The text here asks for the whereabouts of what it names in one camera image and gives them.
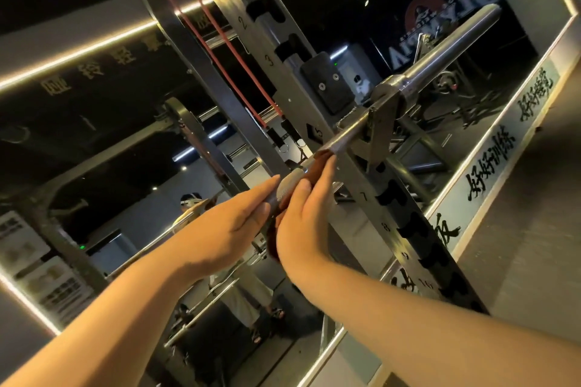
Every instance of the person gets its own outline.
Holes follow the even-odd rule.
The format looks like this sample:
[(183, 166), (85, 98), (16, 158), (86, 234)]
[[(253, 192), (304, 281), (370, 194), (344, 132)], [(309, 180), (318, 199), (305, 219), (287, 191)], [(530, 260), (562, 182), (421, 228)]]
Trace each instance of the person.
[[(303, 180), (278, 225), (289, 278), (411, 387), (554, 385), (581, 378), (581, 347), (420, 297), (330, 259), (327, 215), (335, 159)], [(2, 387), (134, 386), (174, 306), (193, 281), (236, 262), (265, 223), (273, 177), (212, 208), (127, 268), (61, 335)]]
[[(213, 200), (203, 200), (199, 193), (183, 195), (180, 200), (180, 208), (183, 214), (174, 222), (174, 226), (177, 227), (174, 232), (176, 233), (178, 230), (183, 229), (187, 224), (199, 217), (202, 214), (203, 209), (207, 206), (205, 203), (210, 202), (212, 204), (212, 201)], [(192, 216), (182, 224), (179, 224), (185, 219), (185, 216), (190, 213)], [(220, 298), (220, 301), (228, 307), (228, 310), (238, 319), (238, 321), (250, 330), (252, 342), (254, 344), (259, 344), (263, 339), (257, 325), (260, 313), (254, 306), (252, 306), (246, 297), (244, 297), (240, 288), (249, 293), (260, 304), (260, 306), (265, 309), (270, 317), (282, 320), (285, 317), (285, 312), (280, 308), (272, 306), (272, 289), (267, 287), (260, 279), (258, 279), (258, 277), (252, 272), (250, 266), (244, 264), (242, 260), (239, 260), (236, 263), (236, 266), (239, 266), (238, 282), (236, 282), (236, 284)], [(219, 273), (211, 275), (209, 289), (212, 290), (216, 285), (224, 280), (227, 280), (224, 284), (228, 284), (229, 281), (232, 281), (232, 277), (227, 278), (230, 272), (231, 268), (228, 267)]]

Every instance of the metal bar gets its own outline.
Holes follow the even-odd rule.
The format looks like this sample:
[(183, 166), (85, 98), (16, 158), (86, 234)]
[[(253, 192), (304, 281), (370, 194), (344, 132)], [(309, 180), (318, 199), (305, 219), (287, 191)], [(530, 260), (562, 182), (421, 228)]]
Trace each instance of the metal bar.
[(330, 341), (335, 336), (335, 321), (329, 315), (323, 315), (323, 327), (321, 328), (321, 343), (319, 344), (319, 354), (327, 348)]
[(466, 22), (461, 24), (452, 34), (447, 36), (424, 55), (415, 65), (404, 73), (405, 82), (402, 95), (408, 98), (417, 98), (420, 90), (425, 88), (439, 74), (450, 66), (466, 49), (474, 44), (500, 18), (501, 8), (498, 5), (487, 5), (477, 11)]
[(110, 282), (110, 281), (115, 280), (123, 271), (125, 271), (129, 267), (129, 265), (132, 265), (138, 259), (141, 259), (141, 257), (143, 257), (146, 254), (148, 254), (151, 251), (153, 251), (158, 246), (158, 243), (160, 241), (162, 241), (167, 235), (172, 234), (173, 231), (176, 228), (184, 225), (186, 222), (189, 222), (189, 220), (192, 217), (193, 217), (193, 213), (190, 213), (185, 218), (183, 218), (182, 220), (180, 220), (178, 223), (173, 224), (171, 227), (169, 227), (168, 229), (166, 229), (163, 233), (161, 233), (159, 236), (157, 236), (155, 239), (153, 239), (151, 242), (149, 242), (149, 244), (145, 245), (142, 249), (140, 249), (139, 251), (137, 251), (137, 253), (135, 255), (133, 255), (132, 257), (130, 257), (129, 259), (127, 259), (125, 262), (123, 262), (123, 264), (121, 264), (121, 266), (119, 266), (117, 269), (115, 269), (115, 271), (113, 271), (112, 273), (110, 273), (107, 276), (107, 281)]
[(208, 109), (206, 112), (203, 112), (203, 113), (199, 114), (198, 115), (198, 119), (201, 122), (204, 122), (204, 121), (210, 119), (216, 113), (220, 113), (220, 109), (218, 109), (218, 106), (214, 106), (212, 109)]
[(30, 223), (33, 229), (44, 237), (70, 265), (75, 267), (96, 293), (101, 292), (107, 286), (103, 274), (91, 263), (91, 260), (84, 251), (80, 251), (63, 235), (62, 229), (55, 224), (54, 219), (48, 214), (50, 205), (63, 186), (82, 177), (87, 172), (106, 163), (125, 150), (146, 140), (151, 135), (168, 130), (173, 126), (174, 122), (169, 118), (156, 121), (108, 149), (103, 150), (101, 153), (76, 165), (69, 171), (65, 171), (59, 176), (56, 176), (36, 188), (30, 195), (16, 202), (18, 211)]
[(397, 172), (397, 175), (403, 180), (403, 182), (410, 185), (411, 190), (417, 193), (424, 204), (432, 202), (432, 199), (434, 199), (435, 196), (428, 191), (416, 175), (412, 174), (411, 171), (405, 168), (397, 156), (388, 155), (386, 161), (390, 167)]
[[(261, 165), (262, 164), (257, 159), (254, 163), (252, 163), (246, 170), (244, 170), (240, 174), (240, 177), (241, 178), (245, 178), (246, 176), (248, 176), (249, 174), (251, 174), (253, 171), (255, 171)], [(222, 190), (219, 191), (218, 193), (216, 193), (216, 195), (214, 197), (219, 197), (225, 191), (226, 191), (226, 189), (225, 188), (222, 188)], [(115, 280), (119, 276), (119, 274), (121, 274), (123, 271), (125, 271), (125, 269), (127, 269), (129, 267), (129, 265), (135, 263), (138, 259), (141, 259), (141, 257), (143, 257), (146, 254), (148, 254), (151, 251), (153, 251), (156, 247), (158, 247), (158, 243), (159, 242), (161, 242), (162, 240), (164, 240), (164, 238), (166, 236), (168, 236), (169, 234), (172, 234), (173, 231), (176, 228), (178, 228), (179, 226), (185, 224), (186, 222), (189, 222), (189, 220), (191, 219), (192, 216), (193, 216), (192, 213), (190, 215), (187, 215), (185, 218), (183, 218), (182, 220), (180, 220), (177, 224), (172, 225), (171, 227), (169, 227), (168, 229), (166, 229), (163, 233), (161, 233), (159, 236), (157, 236), (155, 239), (153, 239), (151, 242), (149, 242), (149, 244), (147, 244), (142, 249), (140, 249), (139, 251), (137, 251), (137, 253), (134, 256), (130, 257), (126, 262), (124, 262), (121, 266), (119, 266), (117, 269), (115, 269), (115, 271), (113, 271), (112, 273), (110, 273), (107, 276), (107, 281), (113, 281), (113, 280)]]
[[(224, 33), (226, 33), (226, 37), (228, 38), (229, 41), (232, 41), (236, 37), (238, 37), (238, 34), (236, 34), (236, 31), (234, 31), (232, 28), (226, 29), (224, 31)], [(216, 36), (216, 37), (210, 38), (209, 40), (206, 40), (206, 44), (210, 47), (210, 49), (217, 48), (218, 46), (221, 46), (224, 43), (225, 43), (225, 41), (222, 38), (222, 36)]]
[(417, 135), (419, 141), (422, 145), (430, 150), (434, 156), (436, 156), (446, 167), (449, 169), (453, 167), (452, 163), (448, 161), (448, 156), (444, 153), (441, 145), (439, 145), (434, 139), (428, 135), (421, 127), (419, 127), (413, 119), (408, 116), (402, 116), (397, 120), (402, 127), (406, 128), (412, 133), (412, 135)]
[(240, 147), (238, 147), (236, 150), (232, 151), (231, 153), (229, 153), (228, 159), (230, 161), (232, 161), (234, 158), (236, 158), (237, 156), (242, 155), (245, 151), (247, 151), (249, 149), (248, 144), (242, 144)]
[(195, 147), (198, 154), (208, 163), (218, 182), (230, 196), (248, 190), (248, 185), (242, 180), (228, 158), (204, 131), (202, 124), (192, 112), (188, 111), (177, 98), (166, 101), (166, 107), (179, 123), (179, 129), (187, 141)]
[[(315, 52), (280, 0), (268, 0), (270, 8), (257, 17), (251, 16), (254, 11), (249, 8), (264, 7), (265, 0), (214, 1), (276, 88), (274, 100), (282, 107), (309, 149), (316, 152), (322, 146), (321, 141), (333, 139), (335, 124), (352, 110), (354, 102), (345, 104), (342, 110), (330, 112), (304, 78), (301, 67), (315, 56)], [(276, 20), (270, 14), (273, 7), (277, 12)], [(485, 31), (485, 26), (493, 23), (493, 17), (498, 17), (499, 10), (495, 6), (474, 14), (475, 19), (481, 22), (474, 24), (475, 21), (472, 21), (470, 29), (463, 28), (443, 48), (440, 46), (440, 49), (425, 56), (419, 62), (419, 68), (395, 76), (389, 83), (386, 80), (384, 83), (387, 86), (384, 87), (388, 87), (391, 94), (396, 87), (409, 100), (412, 99), (412, 92), (421, 89), (422, 85), (431, 81), (428, 80), (430, 77), (434, 78), (445, 65), (452, 63), (468, 46), (468, 42), (472, 43), (478, 34)], [(470, 38), (464, 38), (463, 34), (468, 34)], [(323, 56), (323, 59), (318, 59), (320, 69), (333, 71), (327, 58)], [(333, 72), (325, 72), (321, 77), (331, 79), (332, 75)], [(338, 179), (345, 183), (423, 295), (445, 299), (468, 309), (486, 311), (421, 209), (384, 161), (367, 165), (364, 170), (359, 160), (347, 151), (338, 158)]]
[(44, 207), (48, 210), (48, 207), (50, 206), (52, 200), (63, 186), (71, 183), (77, 178), (82, 177), (83, 175), (97, 168), (101, 164), (110, 161), (111, 159), (120, 155), (127, 149), (130, 149), (131, 147), (146, 140), (151, 135), (168, 130), (173, 126), (174, 122), (170, 118), (164, 118), (162, 120), (150, 124), (149, 126), (141, 129), (140, 131), (125, 138), (124, 140), (119, 141), (118, 143), (112, 145), (111, 147), (103, 150), (101, 153), (98, 153), (97, 155), (90, 157), (86, 161), (83, 161), (79, 165), (76, 165), (69, 171), (65, 171), (64, 173), (60, 174), (59, 176), (56, 176), (50, 181), (44, 183), (43, 185), (40, 185), (30, 194), (30, 199), (33, 202), (35, 202), (36, 205)]
[(170, 2), (168, 0), (143, 0), (143, 3), (216, 106), (224, 112), (246, 143), (263, 160), (266, 170), (272, 175), (287, 174), (289, 170), (280, 155), (272, 149), (269, 139), (248, 115), (242, 104), (235, 99), (234, 93), (217, 72), (210, 57), (176, 16)]
[[(253, 261), (251, 264), (249, 264), (248, 266), (252, 266), (253, 264), (255, 264), (257, 261), (259, 261), (260, 259), (262, 259), (266, 254), (266, 251), (261, 252), (259, 254), (257, 254), (257, 258), (255, 261)], [(204, 297), (204, 300), (200, 301), (198, 304), (196, 304), (196, 306), (194, 306), (192, 309), (190, 309), (188, 312), (192, 312), (193, 310), (195, 310), (197, 307), (203, 305), (206, 300), (213, 295), (213, 293), (216, 291), (216, 289), (221, 288), (222, 286), (224, 286), (224, 288), (222, 289), (222, 292), (219, 293), (218, 295), (216, 295), (214, 297), (214, 299), (212, 299), (206, 306), (204, 306), (204, 308), (202, 308), (202, 310), (200, 310), (200, 312), (192, 319), (192, 321), (190, 321), (188, 324), (184, 325), (173, 337), (171, 337), (169, 340), (167, 340), (167, 342), (163, 345), (165, 348), (170, 347), (171, 345), (173, 345), (173, 343), (175, 343), (176, 341), (178, 341), (180, 339), (180, 337), (182, 337), (182, 335), (185, 334), (185, 332), (190, 329), (212, 306), (214, 306), (214, 304), (216, 304), (218, 302), (218, 300), (220, 300), (222, 298), (222, 296), (228, 291), (230, 290), (230, 288), (232, 288), (236, 282), (238, 282), (239, 277), (236, 277), (236, 279), (234, 279), (233, 281), (231, 281), (230, 283), (228, 283), (227, 285), (226, 280), (228, 280), (229, 278), (234, 277), (237, 274), (237, 271), (243, 266), (246, 265), (248, 262), (251, 261), (251, 259), (253, 259), (256, 255), (252, 255), (247, 261), (240, 263), (238, 265), (236, 265), (236, 267), (230, 272), (230, 274), (223, 279), (220, 283), (218, 283), (214, 288), (212, 288), (212, 290), (208, 293), (207, 296)]]
[[(395, 275), (397, 271), (400, 269), (400, 265), (395, 258), (392, 258), (386, 267), (384, 268), (383, 273), (379, 277), (380, 281), (389, 281)], [(335, 334), (333, 339), (330, 341), (329, 345), (319, 354), (319, 357), (315, 361), (315, 363), (311, 366), (309, 371), (303, 376), (303, 379), (297, 384), (297, 387), (309, 387), (311, 383), (315, 380), (323, 366), (330, 360), (333, 356), (339, 343), (345, 338), (347, 335), (347, 330), (345, 326), (342, 326), (341, 329)]]

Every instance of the led strip light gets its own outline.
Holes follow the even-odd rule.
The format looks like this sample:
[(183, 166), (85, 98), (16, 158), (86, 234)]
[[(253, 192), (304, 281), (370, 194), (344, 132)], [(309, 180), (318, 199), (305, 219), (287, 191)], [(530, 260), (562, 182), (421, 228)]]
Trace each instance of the led strip light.
[[(202, 2), (205, 5), (207, 5), (211, 4), (213, 0), (203, 0)], [(182, 8), (182, 12), (187, 13), (199, 8), (200, 4), (196, 2)], [(124, 38), (134, 36), (135, 34), (153, 28), (154, 26), (157, 26), (157, 22), (155, 20), (148, 20), (140, 24), (135, 24), (134, 26), (129, 27), (124, 31), (115, 32), (108, 37), (100, 38), (98, 41), (94, 41), (91, 44), (86, 44), (81, 48), (77, 48), (76, 50), (71, 50), (67, 53), (64, 53), (61, 57), (55, 58), (54, 60), (49, 60), (47, 62), (43, 62), (37, 64), (36, 66), (25, 69), (22, 72), (9, 75), (6, 78), (0, 80), (0, 91), (5, 90), (8, 87), (14, 86), (15, 84), (25, 82), (26, 80), (33, 76), (40, 75), (50, 69), (54, 69), (65, 63), (68, 63), (69, 61), (82, 57), (83, 55), (90, 54), (94, 51), (98, 51), (102, 48), (108, 47), (113, 43), (123, 40)]]
[(4, 274), (0, 269), (0, 284), (6, 288), (10, 294), (16, 298), (20, 304), (23, 305), (36, 319), (53, 335), (60, 335), (61, 330), (39, 309), (31, 302), (28, 297), (12, 282), (12, 280)]

